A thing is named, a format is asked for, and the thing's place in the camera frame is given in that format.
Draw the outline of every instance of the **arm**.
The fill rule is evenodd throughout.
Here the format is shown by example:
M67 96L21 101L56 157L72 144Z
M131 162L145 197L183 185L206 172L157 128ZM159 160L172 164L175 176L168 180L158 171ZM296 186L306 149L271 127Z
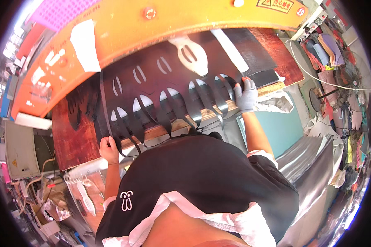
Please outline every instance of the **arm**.
M257 87L249 77L242 78L244 81L244 91L237 83L234 88L236 105L242 113L244 128L246 132L247 151L264 150L272 154L271 145L264 133L256 115L253 112L253 106L257 102Z
M111 196L117 196L119 183L121 182L118 163L119 152L113 137L102 138L99 153L109 164L104 188L104 199L107 200Z
M246 132L247 151L264 150L267 153L272 154L272 157L274 157L268 138L254 112L242 113L242 118Z

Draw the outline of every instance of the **white logo print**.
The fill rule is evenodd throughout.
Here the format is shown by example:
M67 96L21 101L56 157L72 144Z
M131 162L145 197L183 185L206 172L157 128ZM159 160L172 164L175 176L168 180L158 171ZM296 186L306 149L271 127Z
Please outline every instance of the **white logo print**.
M130 200L130 195L133 195L133 191L131 191L131 190L128 190L127 192L121 192L121 194L119 195L120 198L123 198L122 206L121 206L122 211L132 209L132 202Z

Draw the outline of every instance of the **machine number sticker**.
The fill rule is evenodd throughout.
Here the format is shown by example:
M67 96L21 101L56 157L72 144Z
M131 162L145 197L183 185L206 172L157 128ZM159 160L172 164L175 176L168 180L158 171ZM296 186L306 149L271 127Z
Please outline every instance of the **machine number sticker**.
M299 8L299 9L297 10L297 16L301 16L301 15L303 15L304 13L305 13L305 8L304 8L304 7Z
M293 4L294 2L289 0L259 0L257 3L257 7L264 7L267 9L273 9L283 13L288 13Z

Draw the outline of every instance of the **yellow warning sign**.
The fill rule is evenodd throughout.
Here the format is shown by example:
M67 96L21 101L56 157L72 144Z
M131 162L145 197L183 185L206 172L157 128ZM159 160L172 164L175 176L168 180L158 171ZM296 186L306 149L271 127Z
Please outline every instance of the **yellow warning sign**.
M259 0L257 7L277 10L283 13L288 13L294 2L289 0Z

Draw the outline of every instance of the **hand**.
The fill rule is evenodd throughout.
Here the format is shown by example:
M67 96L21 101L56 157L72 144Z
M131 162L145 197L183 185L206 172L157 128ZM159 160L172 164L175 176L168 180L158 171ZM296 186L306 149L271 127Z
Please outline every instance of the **hand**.
M257 87L254 84L254 81L250 80L249 77L246 78L243 77L242 81L244 82L243 92L239 83L235 84L234 87L235 103L241 113L252 112L253 107L257 103L258 98Z
M113 137L107 136L101 139L99 153L109 165L118 164L119 152Z

